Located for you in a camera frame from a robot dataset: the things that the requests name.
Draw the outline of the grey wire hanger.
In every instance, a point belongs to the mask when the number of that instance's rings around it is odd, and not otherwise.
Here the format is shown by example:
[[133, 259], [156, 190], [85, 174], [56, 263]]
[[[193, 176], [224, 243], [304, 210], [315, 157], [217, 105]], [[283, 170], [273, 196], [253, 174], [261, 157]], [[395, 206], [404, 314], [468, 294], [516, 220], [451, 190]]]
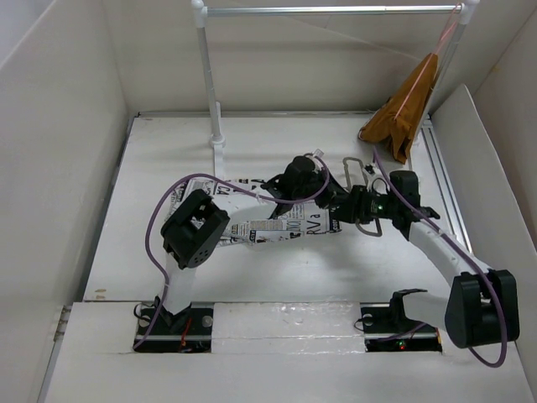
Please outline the grey wire hanger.
[[[362, 172], [364, 163], [359, 158], [344, 157], [342, 159], [342, 164], [348, 191], [350, 191], [355, 185], [366, 185], [368, 183], [367, 177]], [[383, 235], [383, 231], [379, 219], [375, 218], [373, 220], [373, 224], [375, 229], [372, 231], [364, 227], [363, 222], [360, 222], [359, 220], [355, 221], [357, 230], [362, 234], [369, 237], [380, 238]]]

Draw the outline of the newspaper print trousers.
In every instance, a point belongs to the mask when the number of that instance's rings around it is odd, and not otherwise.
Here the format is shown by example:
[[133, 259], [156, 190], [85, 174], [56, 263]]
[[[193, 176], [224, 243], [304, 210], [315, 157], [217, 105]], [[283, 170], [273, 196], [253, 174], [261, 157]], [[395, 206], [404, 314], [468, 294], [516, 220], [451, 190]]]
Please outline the newspaper print trousers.
[[217, 244], [219, 247], [241, 243], [274, 243], [341, 231], [340, 222], [332, 217], [331, 212], [319, 208], [313, 201], [287, 206], [289, 210], [276, 218], [271, 218], [268, 210], [275, 204], [262, 201], [264, 208], [255, 210], [248, 220], [240, 222], [237, 212], [255, 205], [254, 199], [243, 192], [251, 191], [267, 196], [268, 192], [260, 188], [262, 184], [258, 179], [242, 178], [221, 184], [208, 178], [196, 177], [174, 189], [168, 201], [168, 214], [173, 214], [191, 192], [202, 189], [231, 218]]

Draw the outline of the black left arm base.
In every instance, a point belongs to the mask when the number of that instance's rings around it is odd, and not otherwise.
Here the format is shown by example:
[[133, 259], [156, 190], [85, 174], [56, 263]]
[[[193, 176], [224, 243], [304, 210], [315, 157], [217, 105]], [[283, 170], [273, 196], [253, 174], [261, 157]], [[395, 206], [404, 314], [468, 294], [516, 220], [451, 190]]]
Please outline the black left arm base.
[[133, 340], [136, 353], [209, 353], [211, 351], [213, 303], [191, 303], [177, 315], [164, 308], [152, 328], [159, 298], [151, 304], [138, 303], [133, 314], [137, 330]]

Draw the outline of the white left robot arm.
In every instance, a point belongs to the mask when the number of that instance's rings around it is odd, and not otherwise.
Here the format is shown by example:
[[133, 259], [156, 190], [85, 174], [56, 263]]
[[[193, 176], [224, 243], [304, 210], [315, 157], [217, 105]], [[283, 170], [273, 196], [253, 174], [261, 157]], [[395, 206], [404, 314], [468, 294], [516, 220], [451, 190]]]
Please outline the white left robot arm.
[[294, 157], [284, 173], [243, 183], [189, 176], [160, 229], [167, 254], [158, 323], [181, 331], [192, 302], [196, 269], [214, 250], [234, 243], [287, 243], [296, 238], [336, 233], [336, 209], [348, 192], [319, 159]]

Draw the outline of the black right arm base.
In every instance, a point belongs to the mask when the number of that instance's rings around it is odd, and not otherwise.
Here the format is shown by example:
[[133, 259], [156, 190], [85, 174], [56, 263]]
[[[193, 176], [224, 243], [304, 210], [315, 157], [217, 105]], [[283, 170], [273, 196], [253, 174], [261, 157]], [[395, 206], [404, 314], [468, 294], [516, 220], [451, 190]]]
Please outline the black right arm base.
[[364, 336], [367, 353], [441, 353], [438, 330], [429, 324], [409, 319], [404, 313], [404, 298], [423, 289], [395, 291], [389, 302], [360, 304], [361, 316], [353, 326]]

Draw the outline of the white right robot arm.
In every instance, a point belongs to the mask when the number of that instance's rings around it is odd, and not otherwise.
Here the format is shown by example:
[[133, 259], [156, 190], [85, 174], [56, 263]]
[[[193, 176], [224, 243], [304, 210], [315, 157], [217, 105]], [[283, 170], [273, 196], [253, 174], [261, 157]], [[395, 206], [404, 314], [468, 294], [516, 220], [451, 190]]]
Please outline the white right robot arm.
[[493, 270], [468, 253], [452, 236], [436, 228], [436, 211], [420, 204], [413, 171], [389, 175], [388, 191], [354, 186], [331, 205], [336, 220], [369, 223], [389, 220], [403, 237], [439, 270], [450, 287], [447, 297], [425, 289], [400, 290], [389, 302], [388, 320], [397, 330], [417, 322], [444, 329], [458, 348], [512, 342], [519, 338], [516, 279], [508, 270]]

